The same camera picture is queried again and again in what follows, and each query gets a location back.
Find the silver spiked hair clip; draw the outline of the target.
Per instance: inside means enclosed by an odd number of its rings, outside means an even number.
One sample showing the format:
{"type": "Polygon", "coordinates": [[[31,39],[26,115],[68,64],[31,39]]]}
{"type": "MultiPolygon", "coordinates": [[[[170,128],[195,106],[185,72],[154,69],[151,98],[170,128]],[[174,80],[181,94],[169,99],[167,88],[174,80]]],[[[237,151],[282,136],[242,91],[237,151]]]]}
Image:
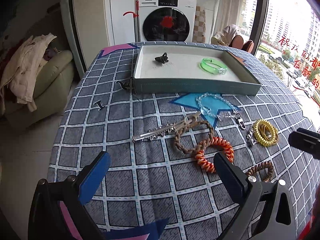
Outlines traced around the silver spiked hair clip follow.
{"type": "Polygon", "coordinates": [[[191,128],[191,125],[194,125],[199,116],[201,115],[200,111],[197,111],[194,114],[189,114],[184,119],[182,119],[179,122],[175,123],[167,123],[165,126],[161,126],[159,128],[153,129],[153,130],[148,130],[145,133],[139,134],[139,135],[134,135],[132,137],[133,142],[138,142],[138,141],[152,141],[157,139],[158,137],[164,137],[167,134],[170,134],[172,132],[178,132],[181,129],[184,128],[191,128]]]}

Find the green translucent bangle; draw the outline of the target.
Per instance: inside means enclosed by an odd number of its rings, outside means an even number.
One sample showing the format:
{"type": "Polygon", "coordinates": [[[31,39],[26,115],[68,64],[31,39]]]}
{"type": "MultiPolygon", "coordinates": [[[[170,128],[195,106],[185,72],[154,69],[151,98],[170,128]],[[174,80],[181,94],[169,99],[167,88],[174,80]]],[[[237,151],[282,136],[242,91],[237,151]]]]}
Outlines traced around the green translucent bangle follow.
{"type": "Polygon", "coordinates": [[[223,62],[210,58],[203,58],[200,62],[200,68],[214,75],[224,75],[228,70],[228,67],[223,62]]]}

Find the black claw hair clip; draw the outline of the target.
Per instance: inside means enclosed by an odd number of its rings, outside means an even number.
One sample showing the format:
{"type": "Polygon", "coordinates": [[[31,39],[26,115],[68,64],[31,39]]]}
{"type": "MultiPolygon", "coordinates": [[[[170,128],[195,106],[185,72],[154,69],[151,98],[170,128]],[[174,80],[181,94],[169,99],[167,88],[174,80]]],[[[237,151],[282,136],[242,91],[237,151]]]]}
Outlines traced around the black claw hair clip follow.
{"type": "Polygon", "coordinates": [[[155,57],[155,61],[161,64],[167,63],[169,61],[167,53],[164,52],[162,56],[155,57]]]}

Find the small black metal clip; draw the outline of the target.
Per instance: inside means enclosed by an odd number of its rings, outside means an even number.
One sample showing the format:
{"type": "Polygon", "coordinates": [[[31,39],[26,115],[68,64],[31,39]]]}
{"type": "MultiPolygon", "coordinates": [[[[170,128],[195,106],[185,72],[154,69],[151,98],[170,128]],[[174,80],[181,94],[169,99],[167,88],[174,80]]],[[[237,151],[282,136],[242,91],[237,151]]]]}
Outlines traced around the small black metal clip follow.
{"type": "Polygon", "coordinates": [[[101,100],[96,101],[94,105],[98,107],[99,111],[103,110],[106,107],[105,105],[102,104],[101,100]]]}

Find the light green sofa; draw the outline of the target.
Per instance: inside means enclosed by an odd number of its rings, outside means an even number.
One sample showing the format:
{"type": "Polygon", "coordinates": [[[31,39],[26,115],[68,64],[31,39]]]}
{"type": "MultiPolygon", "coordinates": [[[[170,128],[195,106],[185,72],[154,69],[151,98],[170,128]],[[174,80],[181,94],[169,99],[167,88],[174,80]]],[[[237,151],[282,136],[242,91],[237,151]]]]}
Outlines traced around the light green sofa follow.
{"type": "Polygon", "coordinates": [[[73,54],[69,50],[61,51],[44,65],[37,76],[33,94],[35,111],[31,112],[27,105],[5,102],[4,116],[9,125],[22,130],[61,112],[67,104],[73,78],[73,54]]]}

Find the black hair clip beside tray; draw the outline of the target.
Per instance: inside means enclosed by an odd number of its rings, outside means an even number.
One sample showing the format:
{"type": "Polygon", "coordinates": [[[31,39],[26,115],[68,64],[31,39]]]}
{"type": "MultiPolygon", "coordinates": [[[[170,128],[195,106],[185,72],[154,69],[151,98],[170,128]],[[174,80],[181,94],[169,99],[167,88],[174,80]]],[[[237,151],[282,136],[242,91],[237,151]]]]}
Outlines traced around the black hair clip beside tray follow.
{"type": "Polygon", "coordinates": [[[118,80],[116,81],[116,84],[120,85],[121,89],[123,90],[130,90],[133,94],[136,93],[133,77],[130,77],[124,81],[118,80]]]}

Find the beige jacket on sofa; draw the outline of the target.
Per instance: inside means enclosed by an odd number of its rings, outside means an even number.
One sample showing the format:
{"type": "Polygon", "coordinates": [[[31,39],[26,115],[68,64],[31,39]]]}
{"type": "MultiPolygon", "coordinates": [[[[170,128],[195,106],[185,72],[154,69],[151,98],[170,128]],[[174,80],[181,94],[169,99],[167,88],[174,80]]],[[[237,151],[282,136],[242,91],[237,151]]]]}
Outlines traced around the beige jacket on sofa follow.
{"type": "Polygon", "coordinates": [[[56,36],[51,33],[31,36],[12,55],[1,78],[1,115],[5,113],[5,87],[10,88],[17,103],[27,105],[30,112],[37,110],[33,99],[36,79],[47,63],[43,56],[54,39],[56,36]]]}

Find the white tote bag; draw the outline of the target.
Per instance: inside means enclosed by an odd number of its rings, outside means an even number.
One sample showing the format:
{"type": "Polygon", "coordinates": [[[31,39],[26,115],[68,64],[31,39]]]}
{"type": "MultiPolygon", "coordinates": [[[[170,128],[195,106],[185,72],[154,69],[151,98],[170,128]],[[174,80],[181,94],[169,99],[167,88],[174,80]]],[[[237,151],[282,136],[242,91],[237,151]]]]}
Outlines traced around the white tote bag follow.
{"type": "Polygon", "coordinates": [[[239,27],[235,24],[224,27],[217,31],[211,38],[210,43],[214,45],[229,46],[232,39],[239,34],[239,27]]]}

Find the teal shallow cardboard tray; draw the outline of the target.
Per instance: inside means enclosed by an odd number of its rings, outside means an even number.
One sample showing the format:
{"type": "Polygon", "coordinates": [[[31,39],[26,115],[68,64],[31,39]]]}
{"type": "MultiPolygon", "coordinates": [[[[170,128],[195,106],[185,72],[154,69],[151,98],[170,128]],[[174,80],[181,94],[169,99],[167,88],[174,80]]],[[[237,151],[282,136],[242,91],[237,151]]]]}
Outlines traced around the teal shallow cardboard tray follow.
{"type": "Polygon", "coordinates": [[[133,73],[136,93],[217,93],[256,95],[261,83],[249,71],[243,56],[226,47],[213,48],[204,44],[155,44],[141,46],[133,73]],[[161,64],[155,57],[166,52],[168,62],[161,64]],[[228,70],[214,75],[200,68],[203,58],[223,62],[228,70]]]}

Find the checkered cloth bag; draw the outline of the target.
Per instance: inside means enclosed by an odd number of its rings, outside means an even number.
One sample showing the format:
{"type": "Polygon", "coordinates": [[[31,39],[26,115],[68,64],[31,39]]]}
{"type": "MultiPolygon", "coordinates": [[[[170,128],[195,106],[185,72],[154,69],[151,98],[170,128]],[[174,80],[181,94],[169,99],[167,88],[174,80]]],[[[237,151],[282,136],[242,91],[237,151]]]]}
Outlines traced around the checkered cloth bag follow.
{"type": "Polygon", "coordinates": [[[201,6],[196,7],[193,42],[206,42],[206,11],[205,8],[201,6]]]}

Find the white front-load washing machine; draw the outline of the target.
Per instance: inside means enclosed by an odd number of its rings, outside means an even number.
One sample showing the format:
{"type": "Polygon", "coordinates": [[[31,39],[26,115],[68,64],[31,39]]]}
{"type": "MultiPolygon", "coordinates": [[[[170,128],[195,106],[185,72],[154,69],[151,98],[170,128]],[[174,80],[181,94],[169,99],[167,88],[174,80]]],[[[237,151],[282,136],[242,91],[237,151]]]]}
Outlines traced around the white front-load washing machine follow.
{"type": "Polygon", "coordinates": [[[142,42],[191,42],[196,0],[137,0],[142,42]]]}

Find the red-handled mop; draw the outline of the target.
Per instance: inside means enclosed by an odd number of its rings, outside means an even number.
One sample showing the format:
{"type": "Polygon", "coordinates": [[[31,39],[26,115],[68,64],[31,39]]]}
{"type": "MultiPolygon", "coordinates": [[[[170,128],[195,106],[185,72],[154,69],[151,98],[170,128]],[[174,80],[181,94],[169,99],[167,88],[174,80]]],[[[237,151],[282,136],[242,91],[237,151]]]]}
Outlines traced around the red-handled mop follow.
{"type": "Polygon", "coordinates": [[[135,10],[126,11],[123,13],[123,16],[131,15],[133,17],[133,25],[135,29],[135,41],[140,42],[140,25],[139,25],[139,0],[135,1],[135,10]]]}

